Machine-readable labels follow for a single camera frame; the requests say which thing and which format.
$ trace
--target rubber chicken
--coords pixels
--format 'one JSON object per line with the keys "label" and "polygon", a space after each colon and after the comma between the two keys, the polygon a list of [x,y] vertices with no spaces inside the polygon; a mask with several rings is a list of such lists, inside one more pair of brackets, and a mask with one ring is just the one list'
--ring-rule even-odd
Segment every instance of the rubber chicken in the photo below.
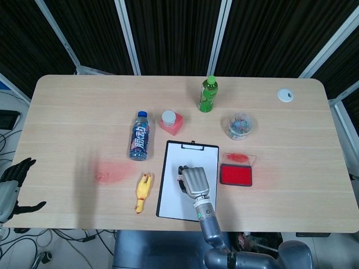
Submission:
{"label": "rubber chicken", "polygon": [[135,207],[137,214],[141,213],[144,209],[144,202],[150,192],[151,182],[152,175],[144,174],[137,186],[137,206]]}

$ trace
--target wooden table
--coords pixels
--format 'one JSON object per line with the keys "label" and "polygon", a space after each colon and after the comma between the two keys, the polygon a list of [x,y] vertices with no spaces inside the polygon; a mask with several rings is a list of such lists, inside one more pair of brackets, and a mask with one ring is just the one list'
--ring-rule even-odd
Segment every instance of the wooden table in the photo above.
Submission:
{"label": "wooden table", "polygon": [[[204,77],[45,76],[36,86],[14,163],[37,159],[21,188],[22,205],[47,201],[15,216],[13,227],[199,230],[196,222],[156,217],[167,140],[158,121],[165,109],[185,118],[178,141],[218,145],[220,154],[256,155],[253,186],[221,185],[217,217],[224,231],[345,232],[359,229],[359,210],[320,82],[291,78],[218,77],[210,113],[197,101]],[[287,87],[294,101],[277,91]],[[127,157],[138,110],[155,120],[149,158]],[[233,141],[221,122],[245,112],[252,133]],[[154,173],[144,212],[135,212],[137,181]],[[109,173],[111,182],[98,182]]]}

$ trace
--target black clipboard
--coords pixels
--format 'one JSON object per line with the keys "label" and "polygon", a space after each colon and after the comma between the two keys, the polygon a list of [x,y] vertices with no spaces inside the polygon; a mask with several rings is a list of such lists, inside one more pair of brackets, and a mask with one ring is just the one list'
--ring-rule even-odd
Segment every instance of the black clipboard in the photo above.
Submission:
{"label": "black clipboard", "polygon": [[[215,198],[217,197],[217,176],[218,176],[218,161],[219,161],[219,147],[218,146],[214,146],[214,145],[206,145],[206,144],[199,144],[199,143],[195,143],[195,141],[192,142],[181,142],[181,141],[172,141],[169,140],[167,141],[166,144],[166,150],[165,150],[165,154],[164,154],[164,160],[163,160],[163,168],[162,168],[162,177],[161,177],[161,184],[160,184],[160,189],[159,189],[159,196],[158,196],[158,202],[157,202],[157,210],[156,210],[156,216],[157,217],[166,217],[166,218],[170,218],[170,219],[182,219],[182,220],[190,220],[190,221],[198,221],[197,217],[196,217],[196,212],[193,208],[193,203],[194,200],[192,200],[190,197],[188,197],[186,194],[182,193],[181,188],[179,186],[179,184],[177,183],[177,175],[178,175],[178,167],[175,165],[173,167],[171,167],[170,169],[167,167],[167,162],[168,162],[168,152],[169,152],[169,147],[176,147],[175,150],[180,150],[182,152],[182,154],[188,155],[188,156],[199,156],[202,155],[205,158],[205,154],[207,152],[211,152],[209,158],[210,158],[210,163],[212,165],[210,165],[209,163],[207,164],[207,166],[210,165],[209,168],[207,168],[208,172],[210,172],[210,194],[212,193],[212,197],[210,195],[210,199],[211,202],[214,204],[214,208],[215,208]],[[191,167],[190,163],[178,163],[178,165],[189,165],[189,167]],[[173,184],[173,182],[170,182],[171,186],[168,188],[168,181],[166,181],[166,190],[170,190],[171,192],[173,192],[176,195],[177,201],[176,199],[173,201],[174,203],[174,207],[178,207],[178,197],[180,195],[183,195],[182,197],[180,197],[181,202],[183,202],[183,207],[187,208],[188,207],[188,203],[190,203],[190,207],[188,208],[190,214],[192,214],[193,212],[193,216],[190,217],[171,217],[171,216],[164,216],[160,214],[160,209],[161,209],[161,202],[163,199],[163,191],[164,191],[164,183],[165,183],[165,172],[170,173],[168,176],[167,174],[167,180],[173,180],[174,185],[177,185],[176,187]]]}

